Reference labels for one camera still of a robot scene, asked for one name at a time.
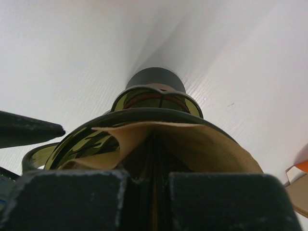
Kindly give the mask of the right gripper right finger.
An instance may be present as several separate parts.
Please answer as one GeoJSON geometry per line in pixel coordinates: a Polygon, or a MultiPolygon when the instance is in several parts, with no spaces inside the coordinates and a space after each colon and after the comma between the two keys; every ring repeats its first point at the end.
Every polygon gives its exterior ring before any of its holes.
{"type": "Polygon", "coordinates": [[[298,231],[280,181],[268,174],[194,173],[154,138],[154,230],[298,231]]]}

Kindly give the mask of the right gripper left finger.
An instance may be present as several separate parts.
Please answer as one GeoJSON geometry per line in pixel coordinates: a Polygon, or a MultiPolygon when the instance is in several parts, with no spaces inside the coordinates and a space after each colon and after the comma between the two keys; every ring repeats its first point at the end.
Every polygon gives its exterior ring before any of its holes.
{"type": "Polygon", "coordinates": [[[153,139],[113,170],[42,170],[56,144],[29,151],[0,213],[3,231],[151,231],[153,139]]]}

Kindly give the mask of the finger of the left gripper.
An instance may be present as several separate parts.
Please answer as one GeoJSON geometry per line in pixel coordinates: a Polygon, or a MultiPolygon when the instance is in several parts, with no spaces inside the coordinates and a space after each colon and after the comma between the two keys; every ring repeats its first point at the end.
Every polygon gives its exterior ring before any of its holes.
{"type": "Polygon", "coordinates": [[[0,113],[1,148],[43,143],[64,134],[65,130],[59,124],[4,111],[0,113]]]}
{"type": "Polygon", "coordinates": [[[293,166],[286,172],[289,185],[286,191],[294,210],[303,216],[308,215],[308,166],[293,166]]]}

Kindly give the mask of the orange glass flask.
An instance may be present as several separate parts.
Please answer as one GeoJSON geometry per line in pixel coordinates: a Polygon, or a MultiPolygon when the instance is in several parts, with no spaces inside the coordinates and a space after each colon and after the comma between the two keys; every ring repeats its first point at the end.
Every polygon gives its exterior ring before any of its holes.
{"type": "Polygon", "coordinates": [[[308,159],[308,145],[306,144],[295,156],[292,167],[307,161],[308,159]]]}

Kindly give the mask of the dark green dripper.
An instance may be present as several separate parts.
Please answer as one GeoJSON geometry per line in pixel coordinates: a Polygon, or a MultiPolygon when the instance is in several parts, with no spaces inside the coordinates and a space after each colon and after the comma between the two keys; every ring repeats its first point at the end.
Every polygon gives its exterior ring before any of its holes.
{"type": "Polygon", "coordinates": [[[29,151],[22,160],[22,172],[41,166],[56,169],[65,161],[116,150],[119,143],[96,127],[117,128],[135,122],[171,122],[207,125],[229,138],[229,134],[204,120],[198,103],[181,91],[159,90],[150,86],[125,89],[115,100],[110,111],[92,119],[70,132],[63,140],[29,151]]]}

